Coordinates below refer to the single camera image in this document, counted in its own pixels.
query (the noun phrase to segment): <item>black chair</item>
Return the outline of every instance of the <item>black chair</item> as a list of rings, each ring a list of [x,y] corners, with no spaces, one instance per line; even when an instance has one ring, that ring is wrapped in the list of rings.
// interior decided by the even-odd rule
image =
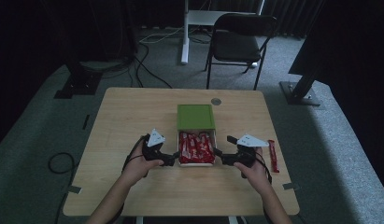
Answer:
[[[206,88],[209,89],[212,64],[243,65],[247,73],[253,63],[260,61],[254,90],[258,86],[267,43],[274,36],[277,19],[256,14],[226,13],[220,16],[213,27],[211,43],[206,58],[208,68]],[[259,47],[257,38],[263,37]],[[225,63],[213,63],[212,57]]]

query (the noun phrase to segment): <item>open box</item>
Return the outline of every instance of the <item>open box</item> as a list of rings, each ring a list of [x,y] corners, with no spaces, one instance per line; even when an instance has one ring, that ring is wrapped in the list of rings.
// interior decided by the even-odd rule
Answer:
[[[183,134],[203,135],[204,133],[209,135],[210,147],[209,153],[213,156],[211,162],[206,162],[201,158],[200,161],[185,161],[186,157],[182,157],[184,151]],[[178,105],[178,146],[177,149],[180,152],[179,164],[180,166],[212,166],[215,163],[215,155],[213,153],[213,147],[216,147],[216,135],[215,135],[215,120],[212,112],[212,105]],[[199,154],[200,157],[204,157],[203,152]]]

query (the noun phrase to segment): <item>wooden table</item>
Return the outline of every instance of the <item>wooden table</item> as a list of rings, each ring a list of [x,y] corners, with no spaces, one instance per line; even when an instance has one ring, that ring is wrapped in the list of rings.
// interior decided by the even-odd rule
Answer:
[[[121,174],[125,158],[143,134],[155,128],[165,137],[162,152],[177,150],[177,105],[213,105],[218,148],[235,153],[227,135],[240,138],[248,133],[276,141],[279,174],[272,173],[273,187],[289,215],[299,212],[280,143],[259,91],[163,90],[110,88],[99,109],[90,138],[78,167],[64,213],[89,216]],[[268,167],[268,148],[263,149]],[[123,216],[258,216],[263,214],[260,195],[233,166],[222,165],[217,157],[212,167],[157,167],[132,187]]]

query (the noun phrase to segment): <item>green box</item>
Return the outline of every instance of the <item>green box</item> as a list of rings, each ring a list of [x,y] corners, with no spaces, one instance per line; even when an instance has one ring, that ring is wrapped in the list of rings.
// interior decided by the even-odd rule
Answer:
[[[178,105],[178,130],[215,130],[212,105]]]
[[[206,132],[210,136],[211,145],[216,147],[215,120],[212,105],[178,105],[178,150],[179,133]],[[212,163],[181,163],[182,167],[190,166],[212,166]]]

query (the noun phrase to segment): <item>white tag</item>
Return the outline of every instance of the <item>white tag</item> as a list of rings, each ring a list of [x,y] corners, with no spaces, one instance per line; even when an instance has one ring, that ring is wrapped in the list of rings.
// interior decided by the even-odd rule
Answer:
[[[268,147],[267,142],[249,134],[246,134],[242,136],[242,138],[238,139],[237,144],[244,147]]]
[[[159,134],[156,129],[151,130],[150,139],[148,141],[148,147],[156,146],[160,143],[163,143],[165,138]]]

